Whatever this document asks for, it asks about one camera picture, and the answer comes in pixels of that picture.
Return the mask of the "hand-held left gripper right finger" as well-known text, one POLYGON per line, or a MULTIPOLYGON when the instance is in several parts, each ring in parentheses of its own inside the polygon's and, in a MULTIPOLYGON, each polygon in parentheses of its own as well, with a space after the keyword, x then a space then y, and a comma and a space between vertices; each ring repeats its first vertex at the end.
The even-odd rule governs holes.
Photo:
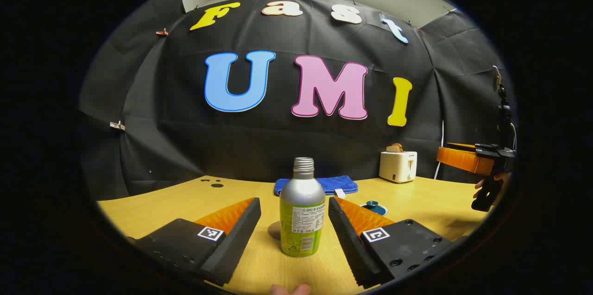
POLYGON ((365 289, 406 278, 465 240, 451 241, 413 219, 392 221, 339 197, 329 199, 328 216, 365 289))

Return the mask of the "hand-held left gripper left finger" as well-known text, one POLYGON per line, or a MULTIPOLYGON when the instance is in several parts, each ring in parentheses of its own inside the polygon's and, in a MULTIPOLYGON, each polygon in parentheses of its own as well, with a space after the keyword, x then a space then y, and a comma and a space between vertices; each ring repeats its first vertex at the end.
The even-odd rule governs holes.
POLYGON ((127 240, 170 270, 224 286, 260 216, 260 200, 252 197, 195 221, 175 219, 146 236, 127 240))

